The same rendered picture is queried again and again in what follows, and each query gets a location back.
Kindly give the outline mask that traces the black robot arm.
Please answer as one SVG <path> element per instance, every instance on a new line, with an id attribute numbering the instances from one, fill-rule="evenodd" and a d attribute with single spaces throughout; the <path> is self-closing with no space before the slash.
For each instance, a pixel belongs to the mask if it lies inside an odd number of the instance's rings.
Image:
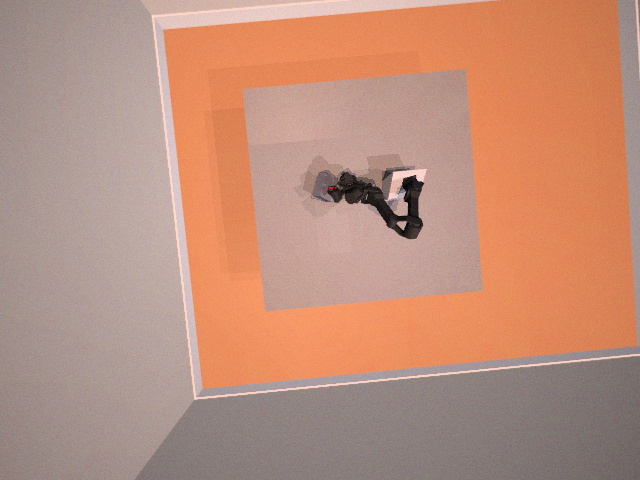
<path id="1" fill-rule="evenodd" d="M 416 178 L 417 176 L 414 175 L 403 179 L 403 189 L 406 191 L 404 202 L 408 203 L 408 215 L 406 216 L 394 214 L 385 202 L 382 190 L 379 187 L 372 187 L 371 183 L 356 184 L 354 189 L 345 194 L 345 200 L 348 204 L 357 204 L 361 200 L 362 204 L 375 206 L 386 222 L 387 227 L 393 229 L 402 237 L 416 239 L 423 227 L 422 219 L 419 218 L 418 199 L 424 185 L 422 181 L 418 181 Z M 353 179 L 349 172 L 345 172 L 340 177 L 340 183 L 345 187 L 351 186 L 353 182 L 356 182 L 356 180 Z M 397 225 L 397 222 L 401 221 L 407 222 L 404 230 Z"/>

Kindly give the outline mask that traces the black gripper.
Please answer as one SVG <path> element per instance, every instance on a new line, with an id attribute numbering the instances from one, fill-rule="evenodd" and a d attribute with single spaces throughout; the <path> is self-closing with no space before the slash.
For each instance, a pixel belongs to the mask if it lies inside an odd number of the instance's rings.
<path id="1" fill-rule="evenodd" d="M 338 188 L 337 188 L 337 189 L 335 188 L 333 191 L 327 191 L 327 193 L 328 193 L 330 196 L 332 196 L 332 197 L 333 197 L 333 200 L 334 200 L 334 202 L 335 202 L 335 203 L 338 203 L 339 201 L 341 201 L 341 200 L 342 200 L 342 195 L 343 195 L 343 194 L 346 194 L 346 193 L 348 193 L 349 191 L 351 191 L 352 189 L 354 189 L 354 186 L 355 186 L 356 184 L 358 184 L 358 183 L 357 183 L 357 178 L 356 178 L 356 176 L 355 176 L 355 175 L 351 175 L 351 176 L 353 177 L 353 179 L 354 179 L 354 180 L 356 180 L 356 182 L 353 182 L 353 183 L 351 184 L 351 186 L 349 186 L 349 187 L 345 187 L 345 186 L 343 186 L 343 185 L 339 182 L 339 183 L 337 183 L 337 185 L 342 186 L 342 187 L 343 187 L 343 189 L 342 189 L 342 190 L 340 190 L 340 189 L 338 189 Z"/>

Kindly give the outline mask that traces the grey sloped panel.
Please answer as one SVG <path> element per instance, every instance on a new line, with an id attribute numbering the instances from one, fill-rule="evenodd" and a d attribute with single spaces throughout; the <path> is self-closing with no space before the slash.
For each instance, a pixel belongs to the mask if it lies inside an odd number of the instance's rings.
<path id="1" fill-rule="evenodd" d="M 330 196 L 327 191 L 333 191 L 332 189 L 328 189 L 328 187 L 336 187 L 337 183 L 338 179 L 326 172 L 319 172 L 316 177 L 311 198 L 325 202 L 333 202 L 333 197 Z"/>

